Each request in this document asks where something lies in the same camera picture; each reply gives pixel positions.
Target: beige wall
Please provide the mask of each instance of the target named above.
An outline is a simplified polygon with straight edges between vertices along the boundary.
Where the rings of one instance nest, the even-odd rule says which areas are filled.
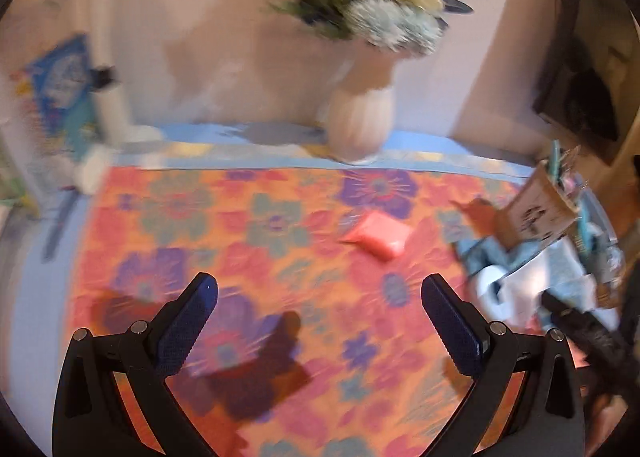
[[[76,27],[117,65],[138,122],[312,122],[351,57],[266,0],[84,1]],[[464,1],[476,13],[449,17],[436,54],[399,66],[397,127],[534,153],[553,135],[529,106],[553,0]]]

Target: vase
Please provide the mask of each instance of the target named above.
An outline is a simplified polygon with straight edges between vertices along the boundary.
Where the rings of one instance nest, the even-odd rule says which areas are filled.
[[[326,120],[331,156],[355,166],[372,163],[394,125],[394,66],[399,53],[355,44],[353,66],[329,102]]]

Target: blue gripper pad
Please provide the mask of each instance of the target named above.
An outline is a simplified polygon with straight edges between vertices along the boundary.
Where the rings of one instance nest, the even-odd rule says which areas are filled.
[[[202,281],[158,341],[156,374],[163,379],[180,371],[218,302],[216,279],[206,273],[196,278]]]
[[[422,306],[449,356],[460,374],[476,378],[482,374],[482,350],[480,340],[459,309],[466,305],[439,275],[422,282]]]

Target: green flower print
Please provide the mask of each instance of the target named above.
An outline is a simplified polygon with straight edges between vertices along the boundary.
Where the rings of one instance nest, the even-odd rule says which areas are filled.
[[[172,170],[149,184],[150,197],[142,201],[140,224],[159,246],[167,246],[182,235],[197,241],[207,231],[206,210],[213,199],[200,185],[197,170]]]
[[[252,202],[252,214],[254,220],[247,227],[247,242],[269,249],[272,259],[286,256],[291,246],[308,246],[308,232],[300,225],[299,201],[271,201],[266,193],[258,193]]]

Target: red pouch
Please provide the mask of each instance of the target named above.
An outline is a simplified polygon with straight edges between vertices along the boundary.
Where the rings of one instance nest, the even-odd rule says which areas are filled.
[[[368,211],[356,225],[345,233],[341,242],[357,244],[387,262],[404,253],[404,244],[412,233],[412,228],[396,218],[379,212]]]

